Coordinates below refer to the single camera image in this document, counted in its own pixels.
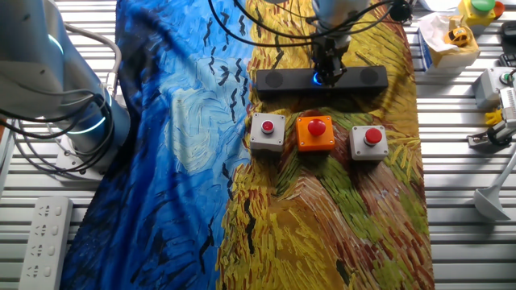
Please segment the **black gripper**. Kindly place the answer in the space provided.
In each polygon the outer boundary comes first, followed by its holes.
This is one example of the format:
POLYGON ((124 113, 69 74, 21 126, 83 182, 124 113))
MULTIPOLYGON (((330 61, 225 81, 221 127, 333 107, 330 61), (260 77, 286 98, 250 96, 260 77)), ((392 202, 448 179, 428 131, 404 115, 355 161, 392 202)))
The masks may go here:
POLYGON ((313 42, 314 83, 326 83, 334 86, 347 71, 346 66, 342 63, 342 57, 348 49, 348 41, 318 37, 313 42))

